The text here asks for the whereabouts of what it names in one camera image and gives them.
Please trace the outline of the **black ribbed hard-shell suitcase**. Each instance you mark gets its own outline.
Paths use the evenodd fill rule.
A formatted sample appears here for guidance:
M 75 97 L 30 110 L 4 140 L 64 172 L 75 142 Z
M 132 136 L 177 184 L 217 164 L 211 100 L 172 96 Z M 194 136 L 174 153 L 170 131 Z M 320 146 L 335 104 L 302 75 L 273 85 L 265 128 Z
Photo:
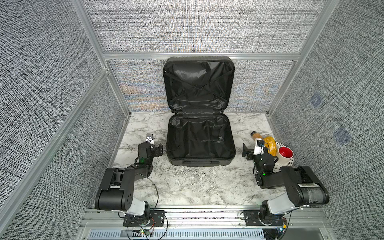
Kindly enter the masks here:
M 174 166 L 229 165 L 236 156 L 229 105 L 235 64 L 227 56 L 172 57 L 163 67 L 168 106 L 166 154 Z

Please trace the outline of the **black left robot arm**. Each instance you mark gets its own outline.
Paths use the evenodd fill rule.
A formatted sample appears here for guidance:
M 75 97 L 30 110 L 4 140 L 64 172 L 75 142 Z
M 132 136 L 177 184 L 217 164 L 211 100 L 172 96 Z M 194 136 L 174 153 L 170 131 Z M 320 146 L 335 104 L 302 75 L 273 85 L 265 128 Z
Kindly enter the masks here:
M 135 182 L 148 179 L 153 171 L 154 158 L 163 155 L 163 145 L 144 142 L 138 145 L 138 157 L 126 168 L 107 168 L 95 198 L 95 208 L 124 212 L 133 217 L 150 216 L 148 202 L 134 197 Z

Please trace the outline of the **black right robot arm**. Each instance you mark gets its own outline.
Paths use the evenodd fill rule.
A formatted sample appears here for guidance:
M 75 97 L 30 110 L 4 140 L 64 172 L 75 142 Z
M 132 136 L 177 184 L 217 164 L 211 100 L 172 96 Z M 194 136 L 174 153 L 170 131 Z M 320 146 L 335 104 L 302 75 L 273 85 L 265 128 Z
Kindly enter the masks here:
M 259 215 L 262 219 L 280 217 L 302 207 L 326 205 L 330 195 L 308 166 L 283 166 L 274 172 L 279 157 L 268 152 L 266 144 L 256 144 L 251 150 L 243 145 L 242 156 L 254 163 L 253 174 L 257 185 L 262 189 L 285 187 L 286 192 L 274 199 L 265 200 L 260 206 Z

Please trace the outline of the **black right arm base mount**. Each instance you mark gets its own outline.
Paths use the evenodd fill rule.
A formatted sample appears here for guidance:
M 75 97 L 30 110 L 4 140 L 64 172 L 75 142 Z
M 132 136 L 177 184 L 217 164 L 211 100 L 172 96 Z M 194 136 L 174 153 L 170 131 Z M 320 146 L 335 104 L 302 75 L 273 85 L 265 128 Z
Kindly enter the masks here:
M 246 222 L 246 226 L 272 226 L 283 227 L 288 223 L 287 219 L 281 215 L 272 215 L 269 212 L 259 210 L 245 210 L 242 212 L 242 218 Z

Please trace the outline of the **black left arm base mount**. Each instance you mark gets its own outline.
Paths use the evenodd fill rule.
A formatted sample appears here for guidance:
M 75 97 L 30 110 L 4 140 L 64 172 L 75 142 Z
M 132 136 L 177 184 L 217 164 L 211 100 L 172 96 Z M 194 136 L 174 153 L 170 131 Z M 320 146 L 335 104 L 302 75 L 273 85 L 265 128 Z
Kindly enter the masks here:
M 165 211 L 155 210 L 145 213 L 143 216 L 125 215 L 124 227 L 163 227 L 165 222 Z

